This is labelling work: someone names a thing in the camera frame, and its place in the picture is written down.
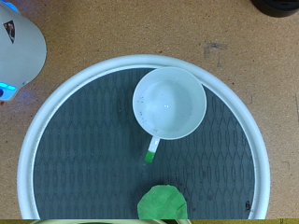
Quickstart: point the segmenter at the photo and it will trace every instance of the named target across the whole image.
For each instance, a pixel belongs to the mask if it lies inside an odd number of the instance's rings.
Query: blue light
[[[15,87],[13,87],[13,86],[8,86],[7,87],[9,90],[11,90],[11,91],[14,91],[14,90],[16,90],[16,88]]]
[[[8,84],[5,84],[5,83],[3,83],[3,82],[0,82],[0,87],[4,87],[4,88],[6,88],[8,86]]]

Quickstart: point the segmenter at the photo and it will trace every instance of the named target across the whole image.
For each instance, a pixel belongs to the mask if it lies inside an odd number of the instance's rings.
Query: round tray
[[[163,66],[197,76],[207,109],[192,134],[162,141],[150,164],[151,136],[135,120],[132,97]],[[225,84],[179,59],[132,55],[83,70],[43,104],[21,149],[24,218],[137,218],[141,197],[162,184],[183,193],[189,218],[266,216],[269,162],[252,115]]]
[[[32,224],[192,224],[189,220],[135,220],[135,219],[57,219],[37,220]]]

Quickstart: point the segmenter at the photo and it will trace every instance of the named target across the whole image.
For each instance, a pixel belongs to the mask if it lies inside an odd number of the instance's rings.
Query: white cup
[[[158,68],[137,84],[133,110],[141,127],[152,135],[145,159],[152,162],[160,139],[179,139],[199,126],[206,113],[206,93],[188,71]]]

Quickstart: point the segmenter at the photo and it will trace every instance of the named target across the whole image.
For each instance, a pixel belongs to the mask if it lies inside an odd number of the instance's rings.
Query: cup rim
[[[196,123],[196,125],[192,126],[192,128],[190,128],[185,134],[182,134],[180,136],[175,136],[175,137],[160,136],[159,134],[157,134],[157,133],[153,132],[152,130],[148,129],[145,125],[142,124],[141,120],[139,119],[139,116],[136,114],[136,107],[135,107],[135,102],[136,102],[136,95],[135,95],[135,93],[136,93],[137,89],[140,88],[140,86],[142,85],[142,82],[145,80],[145,78],[148,77],[148,76],[154,76],[156,73],[159,73],[161,70],[169,70],[169,69],[170,70],[171,69],[179,70],[179,71],[181,71],[182,73],[184,73],[186,75],[188,74],[188,76],[190,78],[193,78],[194,81],[198,82],[198,90],[204,96],[203,97],[204,98],[204,102],[203,102],[204,112],[201,115],[201,118],[198,120],[198,122]],[[205,92],[204,87],[201,84],[200,80],[194,74],[188,72],[185,69],[179,68],[179,67],[166,66],[166,67],[157,68],[157,69],[154,69],[154,70],[148,72],[145,76],[143,76],[139,80],[139,82],[136,85],[135,90],[134,90],[132,106],[133,106],[133,111],[134,111],[135,119],[137,120],[138,124],[143,128],[144,131],[146,131],[147,133],[149,133],[152,136],[158,137],[158,138],[163,139],[163,140],[176,140],[176,139],[179,139],[179,138],[183,138],[183,137],[191,134],[192,132],[194,132],[198,128],[198,126],[201,124],[201,122],[203,121],[203,119],[205,117],[205,114],[206,114],[206,92]]]

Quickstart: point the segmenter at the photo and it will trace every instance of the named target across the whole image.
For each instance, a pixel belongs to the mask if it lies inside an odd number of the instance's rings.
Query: tan surface
[[[266,220],[198,220],[192,219],[192,224],[282,224],[280,219],[266,219]]]
[[[18,158],[38,108],[80,70],[136,53],[195,63],[239,95],[271,162],[268,218],[299,217],[299,13],[270,18],[250,0],[11,2],[43,32],[48,58],[40,75],[0,106],[0,218],[21,217]],[[209,43],[219,49],[209,50]]]
[[[32,219],[24,219],[24,220],[18,220],[18,219],[7,219],[7,220],[0,220],[0,224],[30,224],[34,220]]]

